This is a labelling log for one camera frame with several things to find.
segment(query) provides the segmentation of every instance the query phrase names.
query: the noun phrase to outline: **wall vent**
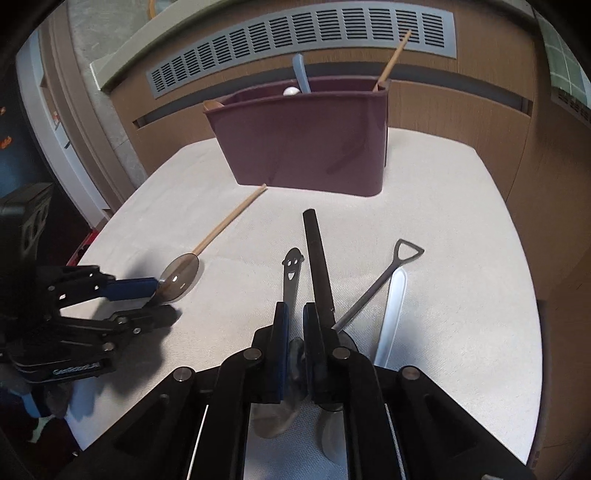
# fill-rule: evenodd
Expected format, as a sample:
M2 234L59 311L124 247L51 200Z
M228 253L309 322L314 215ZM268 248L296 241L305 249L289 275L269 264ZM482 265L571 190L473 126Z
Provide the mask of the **wall vent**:
M572 115L574 115L588 128L591 128L591 109L582 103L578 98L575 98L570 93L567 93L557 87L552 87L550 98L552 98L554 103L557 103L567 112L570 112Z
M393 2L334 2L263 15L221 30L146 72L154 98L205 75L253 60L342 47L396 48L456 58L453 14Z

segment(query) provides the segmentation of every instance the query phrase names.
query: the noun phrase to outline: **wooden spoon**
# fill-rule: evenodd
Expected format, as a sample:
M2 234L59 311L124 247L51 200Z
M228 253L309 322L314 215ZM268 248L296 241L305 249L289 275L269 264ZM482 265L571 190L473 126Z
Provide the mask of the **wooden spoon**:
M217 100L205 100L203 102L203 111L207 112L208 110L215 110L216 108L223 107L223 103L218 102Z
M265 184L258 187L240 205L234 208L230 215L224 218L192 252L183 254L169 263L168 267L160 275L158 288L154 293L155 301L161 303L176 300L191 286L199 271L198 255L266 189L267 185Z

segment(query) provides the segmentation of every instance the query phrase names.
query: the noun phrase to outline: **maroon plastic container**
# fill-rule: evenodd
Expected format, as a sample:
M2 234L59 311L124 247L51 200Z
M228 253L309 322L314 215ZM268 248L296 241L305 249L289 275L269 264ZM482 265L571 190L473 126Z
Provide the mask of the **maroon plastic container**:
M313 77L312 93L283 96L295 80L240 90L205 112L242 185L266 183L369 197L382 190L388 87L373 77Z

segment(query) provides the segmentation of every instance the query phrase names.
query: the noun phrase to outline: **white tablecloth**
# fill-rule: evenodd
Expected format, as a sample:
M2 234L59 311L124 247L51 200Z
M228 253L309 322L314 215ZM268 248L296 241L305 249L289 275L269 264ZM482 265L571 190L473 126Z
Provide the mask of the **white tablecloth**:
M83 258L117 278L158 277L190 251L254 187L240 186L216 140L189 145L155 172L111 219ZM79 381L67 421L91 444L174 368L219 365L272 322L282 296L281 261L307 258L302 212L316 209L339 318L391 262L398 238L425 249L406 265L407 294L389 367L421 368L526 461L540 406L542 351L534 290L509 213L474 149L390 129L382 193L371 198L270 188L200 255L202 276L175 304L169 334L129 346L113 374ZM347 328L373 355L384 287ZM313 301L304 261L295 325ZM93 301L69 315L106 317L133 307ZM317 407L305 405L275 440L249 435L245 478L344 478L314 438Z

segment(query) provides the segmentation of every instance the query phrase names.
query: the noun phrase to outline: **green tile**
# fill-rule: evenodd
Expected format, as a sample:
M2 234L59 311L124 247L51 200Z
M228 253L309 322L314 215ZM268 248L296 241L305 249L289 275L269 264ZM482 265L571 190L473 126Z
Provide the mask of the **green tile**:
M566 69L566 61L561 51L556 50L552 47L546 47L546 54L548 55L548 65L550 66L550 73L555 73L564 77L569 78L569 73Z
M569 81L579 90L585 91L583 77L581 76L581 67L579 63L570 58L566 58L566 67L569 71Z
M573 52L570 51L569 46L566 43L564 43L564 40L562 39L562 37L560 37L560 44L562 46L562 51L564 52L564 55L574 61L577 61L577 59L573 55Z
M553 87L558 87L559 89L564 90L567 93L570 93L570 83L564 78L552 75L550 73L550 80Z
M560 36L558 35L558 32L544 18L538 17L538 19L540 30L542 31L542 37L544 37L544 43L560 49Z
M585 92L578 89L577 87L572 87L571 89L571 94L573 97L575 97L577 100L579 100L583 105L587 105L587 95L585 95Z

